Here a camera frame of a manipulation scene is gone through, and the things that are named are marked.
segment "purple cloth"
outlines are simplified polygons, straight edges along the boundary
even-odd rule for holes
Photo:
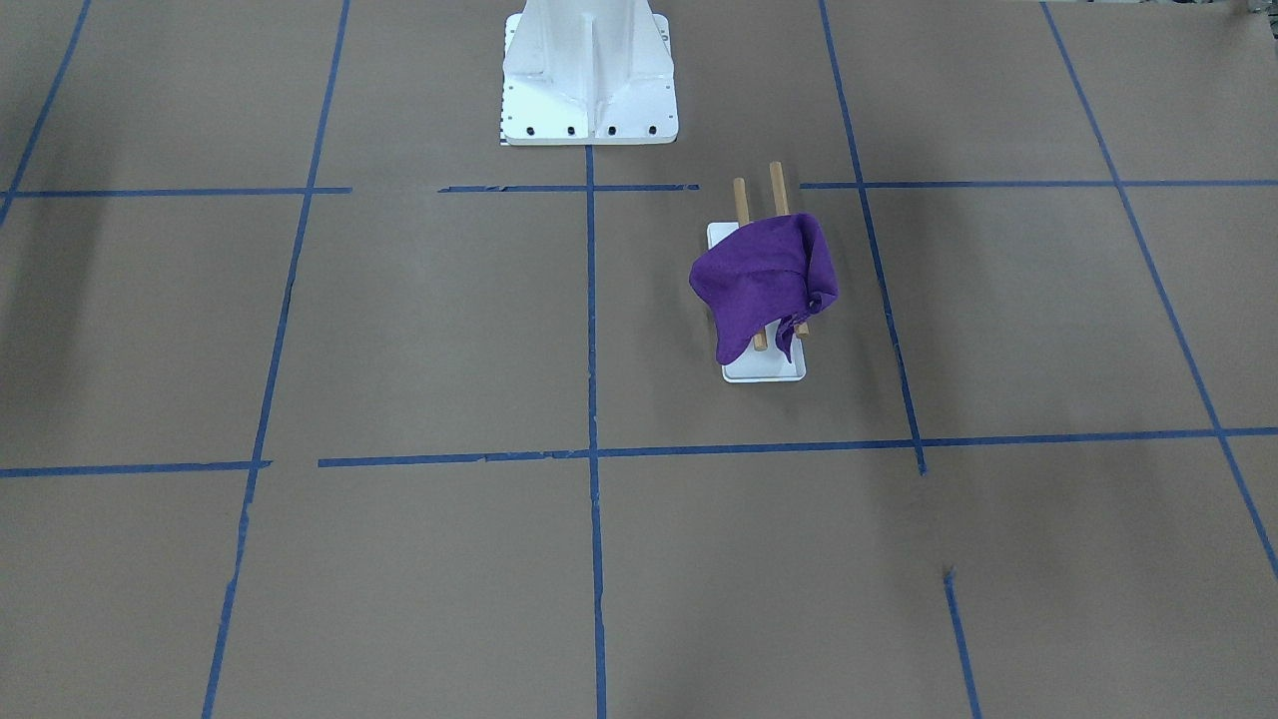
[[[805,212],[739,227],[693,262],[688,282],[714,314],[720,365],[730,365],[773,319],[781,319],[777,346],[790,359],[795,326],[838,298],[826,235]]]

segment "blue tape line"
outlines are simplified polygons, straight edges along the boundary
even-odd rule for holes
[[[18,160],[18,169],[13,172],[9,192],[5,193],[4,203],[0,204],[0,226],[4,226],[5,217],[9,216],[9,207],[13,206],[18,188],[22,185],[22,178],[27,174],[27,165],[31,163],[31,156],[36,152],[40,133],[45,129],[49,112],[54,109],[54,98],[58,97],[58,88],[63,86],[63,78],[66,77],[66,68],[72,64],[72,55],[75,54],[75,45],[79,43],[81,31],[84,29],[84,20],[88,18],[88,8],[92,1],[84,0],[84,4],[81,5],[79,15],[75,18],[75,27],[72,29],[72,37],[66,42],[66,51],[63,52],[63,61],[58,64],[58,73],[54,74],[52,84],[49,86],[49,95],[45,96],[45,103],[40,107],[40,115],[36,116],[36,124],[31,128],[31,135],[27,137],[27,147],[23,148],[22,157]]]
[[[1233,475],[1233,484],[1237,485],[1238,494],[1242,496],[1242,504],[1247,508],[1247,516],[1251,517],[1251,526],[1255,527],[1256,536],[1260,538],[1260,547],[1265,550],[1269,570],[1273,572],[1274,579],[1278,580],[1278,554],[1274,553],[1274,545],[1269,540],[1269,533],[1265,530],[1264,521],[1260,518],[1260,511],[1256,510],[1256,503],[1251,499],[1251,490],[1247,489],[1247,481],[1242,479],[1242,470],[1238,469],[1238,462],[1233,458],[1233,448],[1229,447],[1229,441],[1226,439],[1223,433],[1218,441],[1220,451],[1224,452],[1224,460],[1229,464],[1229,474]]]
[[[958,645],[958,662],[962,664],[962,681],[967,686],[967,705],[971,719],[980,719],[980,699],[976,696],[976,679],[971,672],[971,656],[967,655],[967,639],[962,632],[962,618],[958,617],[958,600],[955,598],[955,571],[946,572],[946,602],[950,604],[950,623],[955,628],[955,644]]]
[[[1176,309],[1172,307],[1172,299],[1167,294],[1167,287],[1163,285],[1163,277],[1159,275],[1158,266],[1154,263],[1154,255],[1149,250],[1149,244],[1145,241],[1145,232],[1141,231],[1140,222],[1136,220],[1136,211],[1132,208],[1131,199],[1127,197],[1127,189],[1123,186],[1122,178],[1118,175],[1118,167],[1114,165],[1113,156],[1109,153],[1109,146],[1105,143],[1105,138],[1100,133],[1100,124],[1097,121],[1095,112],[1091,111],[1091,102],[1088,101],[1088,96],[1082,91],[1082,83],[1079,80],[1079,74],[1074,69],[1074,61],[1070,60],[1070,52],[1065,47],[1065,40],[1061,37],[1061,31],[1057,28],[1056,19],[1052,17],[1052,9],[1048,8],[1047,3],[1039,3],[1039,8],[1043,9],[1043,17],[1047,18],[1048,27],[1052,29],[1052,37],[1056,38],[1056,46],[1061,50],[1061,59],[1065,60],[1065,69],[1070,73],[1070,80],[1074,82],[1074,89],[1079,95],[1079,101],[1082,102],[1082,109],[1088,115],[1088,121],[1091,124],[1091,132],[1097,135],[1097,144],[1100,146],[1100,153],[1105,158],[1105,165],[1109,167],[1111,176],[1113,176],[1114,186],[1118,189],[1118,197],[1122,199],[1123,209],[1127,212],[1127,221],[1131,222],[1132,232],[1135,232],[1136,241],[1140,244],[1140,253],[1145,258],[1145,266],[1149,268],[1149,275],[1154,280],[1154,287],[1158,290],[1158,296],[1163,301],[1163,309],[1167,312],[1167,318],[1172,323],[1172,329],[1176,333],[1176,341],[1181,345],[1181,352],[1185,355],[1185,363],[1189,365],[1190,374],[1194,377],[1194,384],[1197,387],[1199,397],[1203,400],[1203,407],[1206,409],[1208,419],[1212,421],[1212,429],[1215,432],[1217,439],[1220,443],[1220,451],[1224,453],[1226,461],[1229,465],[1229,473],[1233,475],[1235,484],[1238,485],[1240,494],[1242,494],[1247,515],[1251,517],[1251,525],[1255,527],[1256,536],[1260,539],[1260,545],[1264,548],[1265,557],[1269,559],[1269,568],[1273,571],[1274,579],[1278,579],[1278,556],[1274,553],[1273,543],[1269,541],[1269,533],[1265,530],[1260,513],[1256,511],[1256,506],[1251,501],[1251,492],[1247,489],[1247,483],[1243,480],[1242,473],[1238,470],[1238,465],[1233,460],[1233,451],[1229,448],[1228,435],[1220,427],[1220,419],[1215,412],[1215,406],[1212,404],[1212,397],[1206,392],[1206,383],[1203,382],[1203,374],[1199,372],[1197,363],[1195,363],[1194,352],[1190,351],[1189,338],[1185,336],[1181,321],[1177,318]]]
[[[217,639],[213,641],[213,662],[208,668],[208,686],[204,690],[204,705],[201,710],[202,719],[212,719],[213,701],[217,699],[217,681],[222,673],[222,656],[226,655],[226,636],[231,630],[231,609],[235,607],[235,590],[239,587],[240,567],[244,564],[244,545],[248,540],[248,507],[253,503],[253,492],[257,488],[257,469],[249,470],[248,481],[244,484],[244,501],[240,503],[240,518],[235,531],[235,571],[231,572],[231,581],[226,584],[222,594],[222,612],[217,619]]]
[[[861,198],[861,215],[865,217],[865,234],[874,259],[874,276],[878,278],[879,295],[883,300],[883,317],[887,332],[892,340],[892,352],[896,354],[896,369],[901,377],[901,400],[905,402],[905,418],[910,424],[910,438],[914,441],[914,455],[919,464],[919,474],[928,474],[928,462],[923,456],[923,442],[919,437],[919,419],[914,412],[914,398],[910,395],[910,378],[905,370],[905,355],[901,352],[901,337],[896,332],[896,319],[892,315],[892,298],[887,290],[887,275],[883,272],[883,257],[879,254],[878,235],[874,231],[874,217],[870,213],[870,197],[865,190],[865,175],[861,172],[861,156],[856,149],[856,133],[852,129],[852,115],[847,109],[847,95],[843,91],[843,74],[838,69],[838,55],[835,52],[835,34],[829,29],[829,11],[826,0],[817,0],[820,6],[820,24],[826,31],[826,50],[829,52],[829,68],[835,73],[835,89],[838,91],[838,107],[843,114],[843,132],[847,135],[847,152],[852,158],[852,174],[856,175],[856,190]]]
[[[1113,186],[1112,180],[805,181],[800,189],[943,189],[980,186]]]
[[[183,473],[234,473],[270,467],[270,462],[175,462],[171,465],[97,465],[79,467],[12,467],[0,469],[0,479],[20,478],[91,478],[101,475],[155,475]]]
[[[1224,430],[1228,437],[1278,437],[1278,428],[1236,428]],[[1201,430],[1150,430],[1132,433],[1076,433],[1039,435],[988,435],[965,438],[924,438],[923,446],[933,447],[1003,447],[1033,444],[1080,444],[1105,442],[1158,442],[1178,439],[1215,438],[1217,432]],[[617,447],[598,448],[599,458],[625,457],[686,457],[699,455],[777,455],[796,452],[856,452],[865,450],[910,450],[912,439],[874,439],[851,442],[803,442],[771,444],[704,444],[674,447]],[[543,460],[585,460],[590,450],[552,450],[543,452],[488,452],[458,455],[404,455],[387,457],[334,457],[320,460],[321,469],[381,467],[394,465],[451,465],[465,462],[538,462]]]
[[[1235,428],[1224,430],[1224,437],[1278,437],[1278,428]]]
[[[538,462],[542,460],[584,460],[585,450],[547,452],[483,452],[460,455],[400,455],[387,457],[331,457],[318,462],[321,470],[334,467],[391,467],[400,465],[465,465],[469,462]]]
[[[597,184],[594,192],[697,192],[699,184]]]
[[[341,63],[341,47],[346,37],[346,19],[350,15],[350,0],[343,0],[341,17],[337,20],[337,38],[332,47],[332,61],[328,65],[328,84],[325,87],[323,103],[320,107],[320,123],[316,128],[316,140],[311,151],[311,171],[307,174],[307,189],[314,189],[316,176],[320,174],[320,157],[323,152],[325,130],[328,124],[328,109],[332,105],[332,92],[337,83],[337,66]],[[280,372],[280,355],[284,352],[284,335],[288,329],[289,305],[293,300],[293,284],[298,275],[298,259],[302,255],[302,243],[307,232],[307,220],[311,213],[311,199],[313,193],[307,192],[302,198],[302,212],[298,216],[298,231],[293,239],[293,255],[289,259],[289,275],[284,285],[284,299],[280,303],[280,319],[275,328],[275,344],[271,349],[271,367],[266,375],[266,390],[262,393],[262,412],[258,419],[257,437],[253,441],[253,461],[261,461],[262,450],[266,446],[266,429],[271,419],[271,404],[275,398],[275,382]],[[222,614],[217,624],[217,640],[213,644],[213,659],[208,668],[208,686],[204,690],[204,705],[201,713],[202,719],[211,719],[213,715],[213,702],[217,699],[217,681],[222,670],[222,658],[226,654],[226,636],[230,632],[231,612],[235,608],[235,590],[239,586],[240,567],[244,561],[244,547],[248,540],[248,508],[253,504],[253,494],[257,492],[258,470],[254,467],[248,473],[248,481],[244,483],[244,502],[240,506],[239,530],[235,539],[235,571],[231,581],[226,585],[226,594],[222,598]]]
[[[608,669],[603,631],[603,525],[599,515],[599,404],[594,273],[594,147],[585,146],[585,312],[588,346],[588,414],[590,448],[590,566],[594,575],[594,714],[608,716]]]
[[[1122,180],[1127,186],[1278,186],[1278,179]]]
[[[15,193],[19,199],[63,197],[248,197],[257,194],[350,194],[350,186],[196,186],[160,189],[37,189]]]
[[[585,192],[583,184],[452,184],[440,193],[460,192]]]
[[[1080,433],[1059,435],[994,435],[924,439],[924,447],[997,447],[1008,444],[1071,444],[1088,442],[1148,442],[1214,438],[1215,430],[1154,430],[1146,433]]]
[[[450,184],[440,193],[463,192],[695,192],[699,184]]]
[[[1127,186],[1278,186],[1270,179],[1123,180]],[[805,181],[799,189],[944,189],[985,186],[1113,186],[1113,180],[911,180],[911,181]]]
[[[773,455],[787,452],[849,452],[856,450],[910,450],[914,441],[803,442],[780,444],[707,444],[693,447],[626,447],[601,450],[599,457],[684,457],[693,455]]]

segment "cloth fold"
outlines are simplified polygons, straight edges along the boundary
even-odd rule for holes
[[[806,212],[737,227],[693,262],[688,282],[714,314],[720,365],[730,365],[773,319],[781,319],[777,346],[790,359],[795,326],[838,298],[826,235]]]

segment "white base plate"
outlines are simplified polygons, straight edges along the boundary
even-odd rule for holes
[[[732,234],[736,222],[711,222],[705,226],[705,239],[714,246],[727,235]],[[786,361],[786,355],[777,349],[777,326],[781,319],[769,322],[764,331],[768,333],[768,347],[759,351],[751,341],[740,356],[734,359],[731,365],[723,367],[723,379],[730,383],[796,383],[808,374],[808,364],[803,356],[803,340],[797,336],[790,341],[790,356],[794,363]]]
[[[506,19],[506,50],[510,50],[520,17],[523,13],[515,13]],[[668,52],[670,20],[656,13],[652,17]],[[631,83],[603,107],[594,133],[587,124],[585,109],[573,101],[550,96],[520,78],[507,77],[502,82],[502,144],[665,144],[679,135],[675,80]],[[573,128],[574,134],[569,134],[567,128]],[[610,128],[615,128],[613,134],[608,134]]]

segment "brown floor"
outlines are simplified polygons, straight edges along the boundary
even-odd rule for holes
[[[0,715],[1273,715],[1264,18],[661,0],[592,151],[520,5],[0,0]],[[769,160],[843,292],[728,386]]]

